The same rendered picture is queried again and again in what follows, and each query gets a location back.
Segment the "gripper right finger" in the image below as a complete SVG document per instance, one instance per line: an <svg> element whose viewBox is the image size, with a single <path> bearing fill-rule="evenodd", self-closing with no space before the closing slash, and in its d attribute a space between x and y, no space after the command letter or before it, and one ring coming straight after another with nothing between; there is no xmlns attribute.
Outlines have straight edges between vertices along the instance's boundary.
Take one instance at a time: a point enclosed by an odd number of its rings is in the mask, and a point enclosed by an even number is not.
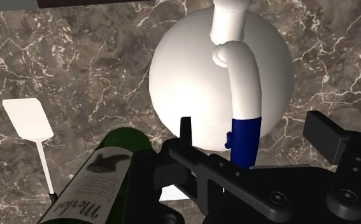
<svg viewBox="0 0 361 224"><path fill-rule="evenodd" d="M345 130L319 111L308 111L303 136L332 165L337 165L325 203L334 215L361 220L361 132Z"/></svg>

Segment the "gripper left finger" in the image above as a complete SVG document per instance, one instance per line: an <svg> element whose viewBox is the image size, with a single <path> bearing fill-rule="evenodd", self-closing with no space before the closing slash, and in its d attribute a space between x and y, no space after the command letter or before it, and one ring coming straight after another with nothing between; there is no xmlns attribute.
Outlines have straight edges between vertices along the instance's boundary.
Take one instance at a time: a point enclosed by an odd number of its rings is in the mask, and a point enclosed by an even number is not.
<svg viewBox="0 0 361 224"><path fill-rule="evenodd" d="M159 153L136 152L131 159L125 224L185 224L183 216L159 202L160 190L177 186L205 215L202 224L285 223L292 219L290 197L279 188L219 155L192 146L189 117L180 120L180 137Z"/></svg>

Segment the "green wine bottle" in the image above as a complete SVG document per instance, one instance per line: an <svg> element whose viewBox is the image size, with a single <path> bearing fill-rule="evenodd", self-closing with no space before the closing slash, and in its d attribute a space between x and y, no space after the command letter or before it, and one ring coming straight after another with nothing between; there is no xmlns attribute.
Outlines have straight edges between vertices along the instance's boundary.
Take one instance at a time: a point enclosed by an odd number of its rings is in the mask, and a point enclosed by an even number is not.
<svg viewBox="0 0 361 224"><path fill-rule="evenodd" d="M111 130L37 224L122 224L132 154L152 149L138 129Z"/></svg>

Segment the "white spatula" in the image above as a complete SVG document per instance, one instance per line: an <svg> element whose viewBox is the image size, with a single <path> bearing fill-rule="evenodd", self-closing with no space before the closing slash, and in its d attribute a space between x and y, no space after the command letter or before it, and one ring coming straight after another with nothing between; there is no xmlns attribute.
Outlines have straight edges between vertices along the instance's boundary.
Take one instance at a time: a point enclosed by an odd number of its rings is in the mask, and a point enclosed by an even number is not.
<svg viewBox="0 0 361 224"><path fill-rule="evenodd" d="M53 130L42 104L37 98L4 99L2 105L17 134L22 139L36 143L38 155L48 185L51 203L58 196L53 189L42 142L53 137Z"/></svg>

